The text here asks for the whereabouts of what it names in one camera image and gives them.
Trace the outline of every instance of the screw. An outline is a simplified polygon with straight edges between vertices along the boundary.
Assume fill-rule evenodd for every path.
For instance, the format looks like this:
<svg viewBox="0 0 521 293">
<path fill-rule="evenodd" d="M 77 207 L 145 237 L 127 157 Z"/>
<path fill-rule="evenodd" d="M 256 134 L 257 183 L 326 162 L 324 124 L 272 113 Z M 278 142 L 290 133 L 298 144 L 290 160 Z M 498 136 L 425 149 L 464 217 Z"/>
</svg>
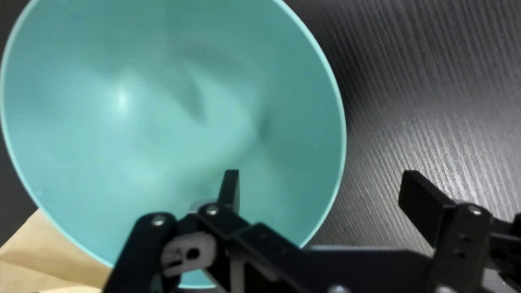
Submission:
<svg viewBox="0 0 521 293">
<path fill-rule="evenodd" d="M 329 287 L 327 293 L 350 293 L 350 290 L 335 284 Z"/>
<path fill-rule="evenodd" d="M 451 287 L 436 287 L 435 293 L 456 293 L 456 290 L 453 290 Z"/>
<path fill-rule="evenodd" d="M 207 207 L 207 216 L 215 217 L 218 214 L 218 207 L 217 206 L 208 206 Z"/>
<path fill-rule="evenodd" d="M 475 207 L 475 206 L 469 206 L 469 212 L 475 217 L 484 216 L 482 209 Z"/>
<path fill-rule="evenodd" d="M 164 222 L 166 222 L 166 217 L 164 217 L 164 216 L 156 216 L 156 217 L 153 217 L 151 225 L 153 225 L 153 227 L 163 227 Z"/>
</svg>

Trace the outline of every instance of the bowl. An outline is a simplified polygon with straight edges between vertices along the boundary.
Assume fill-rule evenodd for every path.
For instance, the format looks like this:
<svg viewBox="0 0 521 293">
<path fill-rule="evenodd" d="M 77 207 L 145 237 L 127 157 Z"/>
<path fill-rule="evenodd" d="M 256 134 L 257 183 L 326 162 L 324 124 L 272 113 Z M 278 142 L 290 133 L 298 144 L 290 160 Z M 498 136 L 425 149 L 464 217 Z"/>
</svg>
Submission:
<svg viewBox="0 0 521 293">
<path fill-rule="evenodd" d="M 241 172 L 239 216 L 303 246 L 342 180 L 334 74 L 280 0 L 31 0 L 0 102 L 33 201 L 106 266 L 140 216 L 182 219 L 226 170 Z"/>
</svg>

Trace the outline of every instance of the black table surface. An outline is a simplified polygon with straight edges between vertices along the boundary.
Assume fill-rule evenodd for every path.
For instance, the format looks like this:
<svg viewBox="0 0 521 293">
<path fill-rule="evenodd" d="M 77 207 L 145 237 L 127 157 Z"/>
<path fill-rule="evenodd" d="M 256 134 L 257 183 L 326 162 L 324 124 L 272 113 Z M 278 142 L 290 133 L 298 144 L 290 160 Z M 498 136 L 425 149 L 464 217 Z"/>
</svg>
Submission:
<svg viewBox="0 0 521 293">
<path fill-rule="evenodd" d="M 24 7 L 0 0 L 0 50 Z M 511 220 L 521 212 L 521 2 L 288 0 L 339 80 L 348 155 L 314 245 L 427 245 L 397 207 L 404 170 Z M 0 242 L 33 212 L 0 149 Z"/>
</svg>

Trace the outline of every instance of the brown paper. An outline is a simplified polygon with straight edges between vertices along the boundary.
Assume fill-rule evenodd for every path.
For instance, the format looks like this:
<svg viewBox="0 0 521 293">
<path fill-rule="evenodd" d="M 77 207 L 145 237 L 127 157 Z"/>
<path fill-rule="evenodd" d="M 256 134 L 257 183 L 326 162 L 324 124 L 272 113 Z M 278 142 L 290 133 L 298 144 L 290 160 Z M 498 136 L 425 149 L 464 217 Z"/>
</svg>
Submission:
<svg viewBox="0 0 521 293">
<path fill-rule="evenodd" d="M 0 293 L 98 293 L 108 276 L 41 212 L 0 248 Z"/>
</svg>

